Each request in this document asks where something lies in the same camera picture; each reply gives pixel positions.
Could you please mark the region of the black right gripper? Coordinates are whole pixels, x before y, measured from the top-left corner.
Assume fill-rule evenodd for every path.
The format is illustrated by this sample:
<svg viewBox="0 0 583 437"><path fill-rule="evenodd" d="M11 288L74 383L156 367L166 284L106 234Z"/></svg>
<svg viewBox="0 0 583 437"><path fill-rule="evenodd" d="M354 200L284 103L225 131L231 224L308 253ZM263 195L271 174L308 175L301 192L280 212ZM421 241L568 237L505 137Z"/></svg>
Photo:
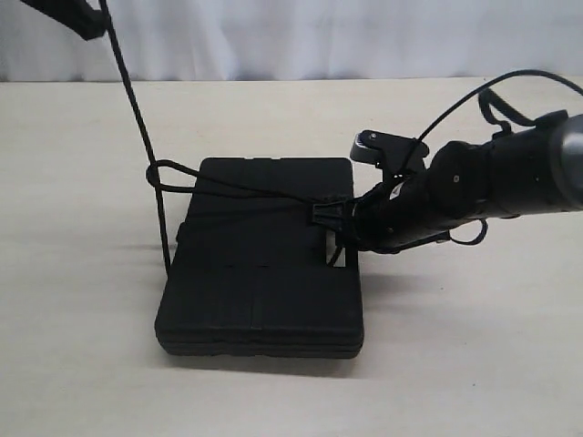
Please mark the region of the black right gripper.
<svg viewBox="0 0 583 437"><path fill-rule="evenodd" d="M355 199L313 204L311 223L346 228L360 251L399 253L451 240L451 177L422 172Z"/></svg>

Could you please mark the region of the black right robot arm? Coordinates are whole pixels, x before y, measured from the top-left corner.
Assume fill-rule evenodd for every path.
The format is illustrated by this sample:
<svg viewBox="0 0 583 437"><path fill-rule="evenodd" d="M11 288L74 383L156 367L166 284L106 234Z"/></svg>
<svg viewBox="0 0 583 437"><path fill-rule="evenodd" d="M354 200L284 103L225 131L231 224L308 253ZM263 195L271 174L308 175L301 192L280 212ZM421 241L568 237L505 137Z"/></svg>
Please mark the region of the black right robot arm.
<svg viewBox="0 0 583 437"><path fill-rule="evenodd" d="M358 198L312 207L312 223L360 251L395 254L450 240L472 221L582 209L582 117L561 110L521 132L496 133L482 145L460 140L440 148L415 138L361 132L351 158L382 180Z"/></svg>

